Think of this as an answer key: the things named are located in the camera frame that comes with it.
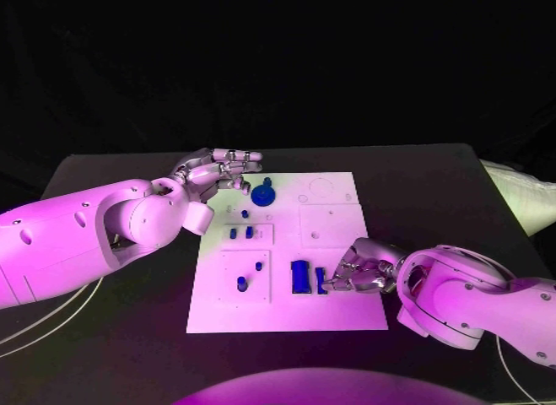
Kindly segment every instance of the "table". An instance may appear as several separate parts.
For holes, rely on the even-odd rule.
[[[438,243],[461,246],[498,260],[517,276],[550,277],[465,145],[262,153],[265,172],[353,172],[372,238],[406,250]],[[181,155],[69,156],[43,197],[163,176]],[[422,338],[396,322],[396,295],[383,297],[389,331],[187,335],[199,240],[183,231],[168,246],[105,277],[88,306],[65,327],[0,359],[0,403],[170,403],[238,376],[291,367],[377,370],[431,381],[491,402],[524,399],[500,364],[492,335],[484,334],[472,352]],[[0,310],[0,338],[66,297]],[[50,330],[76,306],[27,333],[20,343]],[[556,399],[556,371],[533,364],[505,343],[504,357],[528,393],[539,400]]]

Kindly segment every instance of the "white cloth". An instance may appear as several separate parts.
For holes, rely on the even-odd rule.
[[[540,181],[508,166],[481,160],[527,235],[556,221],[556,183]]]

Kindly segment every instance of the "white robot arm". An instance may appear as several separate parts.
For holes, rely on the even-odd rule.
[[[484,331],[536,363],[556,369],[556,281],[514,278],[485,256],[439,245],[408,255],[359,238],[323,288],[359,293],[396,289],[397,321],[422,337],[472,350]]]
[[[33,202],[0,215],[0,308],[60,295],[122,268],[176,238],[203,235],[219,188],[249,193],[240,173],[262,155],[202,149],[167,177],[127,180]]]

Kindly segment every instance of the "dark tabletop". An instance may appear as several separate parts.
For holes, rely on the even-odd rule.
[[[465,145],[262,153],[265,172],[353,172],[372,238],[412,250],[438,243],[461,246],[498,260],[517,276],[550,277]],[[181,155],[71,156],[43,197],[132,178],[151,180],[168,173]],[[0,359],[0,403],[170,403],[215,383],[291,367],[377,370],[431,381],[491,402],[524,399],[500,364],[494,336],[485,332],[474,351],[422,338],[396,322],[395,294],[383,297],[387,331],[186,334],[199,243],[200,238],[183,230],[170,245],[105,277],[88,306],[65,327]],[[47,332],[86,295],[0,354]],[[66,297],[0,310],[0,338]],[[505,343],[503,351],[528,393],[540,400],[556,399],[556,371],[533,364]]]

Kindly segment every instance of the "peg board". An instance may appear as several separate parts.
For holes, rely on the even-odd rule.
[[[252,188],[265,177],[276,194],[268,207],[233,190],[220,190],[207,202],[216,215],[200,239],[186,332],[386,330],[379,294],[317,294],[315,267],[330,278],[354,239],[367,236],[351,173],[245,175]],[[311,294],[292,294],[295,260],[310,263]]]

